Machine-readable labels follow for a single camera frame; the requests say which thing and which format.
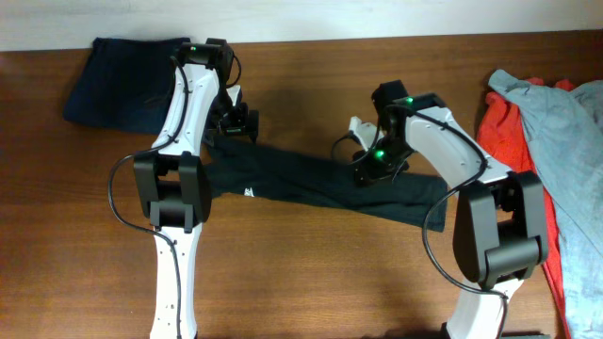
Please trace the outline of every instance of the black cloth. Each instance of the black cloth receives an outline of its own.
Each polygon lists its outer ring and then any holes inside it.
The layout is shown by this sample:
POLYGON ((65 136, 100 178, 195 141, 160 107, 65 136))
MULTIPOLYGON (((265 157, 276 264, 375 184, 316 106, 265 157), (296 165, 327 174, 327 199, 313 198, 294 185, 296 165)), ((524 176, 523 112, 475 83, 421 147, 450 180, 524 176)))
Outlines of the black cloth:
POLYGON ((190 39, 97 38, 63 118, 87 126, 158 134, 171 101, 170 56, 183 42, 190 39))
MULTIPOLYGON (((430 207, 447 191, 442 178, 401 173, 396 180, 357 187, 353 167, 298 153, 215 136, 207 147, 212 163, 204 166, 212 197, 245 194, 275 201, 350 209, 375 217, 421 226, 430 207)), ((444 230, 446 204, 432 214, 429 228, 444 230)))

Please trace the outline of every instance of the garment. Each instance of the garment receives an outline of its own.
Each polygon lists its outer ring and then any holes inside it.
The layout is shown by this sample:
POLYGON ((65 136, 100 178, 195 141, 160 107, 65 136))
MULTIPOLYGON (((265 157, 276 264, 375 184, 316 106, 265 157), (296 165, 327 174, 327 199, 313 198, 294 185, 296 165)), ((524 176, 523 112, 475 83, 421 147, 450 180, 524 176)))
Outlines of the garment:
MULTIPOLYGON (((544 84, 542 79, 527 80, 533 85, 544 84)), ((571 90, 574 86, 568 81, 560 81, 556 88, 571 90)), ((477 141, 482 148, 496 160, 506 164, 515 172, 531 170, 536 172, 530 157, 530 150, 524 138, 519 107, 507 102, 500 94, 490 92, 486 95, 488 110, 483 117, 477 141)), ((562 260, 559 249, 559 228, 555 217, 553 201, 545 189, 546 229, 548 237, 548 258, 543 264, 546 280, 555 299, 562 318, 566 337, 570 338, 565 321, 565 296, 563 293, 562 260)))
MULTIPOLYGON (((367 215, 420 226, 427 211, 447 190, 440 177, 401 173, 396 180, 357 187, 354 168, 231 137, 215 136, 207 147, 212 163, 204 166, 212 195, 230 192, 283 202, 345 208, 367 215)), ((429 228, 444 230, 446 206, 430 219, 429 228)))
POLYGON ((170 56, 183 42, 190 39, 97 38, 63 118, 92 127, 158 134, 171 101, 170 56))
POLYGON ((555 205, 572 337, 602 338, 603 81, 566 91, 499 70, 489 85, 519 106, 530 155, 555 205))

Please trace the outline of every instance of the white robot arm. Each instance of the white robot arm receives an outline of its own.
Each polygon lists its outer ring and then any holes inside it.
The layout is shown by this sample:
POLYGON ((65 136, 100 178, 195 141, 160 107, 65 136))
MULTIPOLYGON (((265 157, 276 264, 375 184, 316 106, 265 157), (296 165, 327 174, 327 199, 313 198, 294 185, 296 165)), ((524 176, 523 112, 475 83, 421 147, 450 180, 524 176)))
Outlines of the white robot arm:
POLYGON ((452 117, 435 94, 409 96, 402 83, 381 84, 372 95, 379 126, 353 117, 350 137, 363 151, 355 155, 356 182, 370 185, 391 178, 408 156, 421 153, 459 199, 453 249, 464 282, 430 259, 461 291, 454 314, 443 328, 450 339, 497 338, 506 302, 548 255, 543 188, 532 172, 514 173, 484 151, 452 117), (496 209, 513 211, 497 222, 496 209))
POLYGON ((192 339, 197 335, 195 254, 211 207, 210 187, 200 160, 204 134, 247 135, 253 142, 257 137, 257 111, 249 111, 241 103, 240 86, 226 85, 234 59, 225 40, 183 44, 177 58, 183 66, 175 70, 168 116, 153 144, 156 151, 135 156, 140 202, 155 228, 157 249, 151 339, 192 339), (161 180, 169 171, 178 172, 178 182, 161 180))

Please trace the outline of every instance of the black joint housing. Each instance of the black joint housing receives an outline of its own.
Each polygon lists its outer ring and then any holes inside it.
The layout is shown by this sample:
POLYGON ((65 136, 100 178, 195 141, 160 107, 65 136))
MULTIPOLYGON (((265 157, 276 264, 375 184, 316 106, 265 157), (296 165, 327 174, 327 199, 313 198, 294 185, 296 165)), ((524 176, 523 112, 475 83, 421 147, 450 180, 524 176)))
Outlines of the black joint housing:
POLYGON ((548 256, 543 186, 536 174, 510 172, 459 190, 453 250, 464 276, 489 290, 509 277, 527 279, 548 256), (497 222, 497 208, 513 211, 497 222))
POLYGON ((379 115, 379 124, 384 131, 392 130, 391 119, 387 117, 385 108, 389 105, 393 105, 394 101, 401 98, 406 98, 408 91, 400 80, 390 81, 387 83, 380 84, 377 89, 373 92, 370 98, 373 100, 373 105, 379 115))
POLYGON ((209 38, 205 44, 184 42, 178 51, 178 61, 182 65, 205 65, 208 70, 216 70, 221 88, 230 77, 234 58, 235 52, 223 39, 209 38))
POLYGON ((182 227, 185 233, 206 222, 211 209, 211 187, 198 156, 184 152, 167 156, 157 152, 136 156, 134 174, 142 213, 157 229, 182 227), (177 170, 180 181, 160 180, 177 170))

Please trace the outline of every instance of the wood grain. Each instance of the wood grain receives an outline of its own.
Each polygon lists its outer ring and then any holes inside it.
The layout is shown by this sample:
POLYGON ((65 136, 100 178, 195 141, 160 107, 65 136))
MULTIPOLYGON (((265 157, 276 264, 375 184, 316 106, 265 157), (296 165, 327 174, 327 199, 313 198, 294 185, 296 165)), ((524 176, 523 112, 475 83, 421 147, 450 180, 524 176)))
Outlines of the wood grain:
MULTIPOLYGON (((547 83, 603 77, 601 32, 237 44, 260 142, 328 156, 350 116, 374 121, 370 93, 402 79, 437 92, 473 134, 486 80, 502 68, 547 83)), ((155 245, 112 217, 110 166, 149 146, 78 126, 62 106, 88 50, 0 54, 0 331, 3 338, 145 338, 155 309, 155 245)), ((411 171, 434 173, 420 156, 411 171)), ((131 170, 116 182, 141 216, 131 170)), ((444 267, 447 230, 431 234, 444 267)), ((349 211, 227 195, 214 201, 197 255, 202 337, 353 338, 437 331, 458 290, 425 256, 417 227, 349 211)), ((517 292, 507 331, 559 334, 542 270, 517 292)))

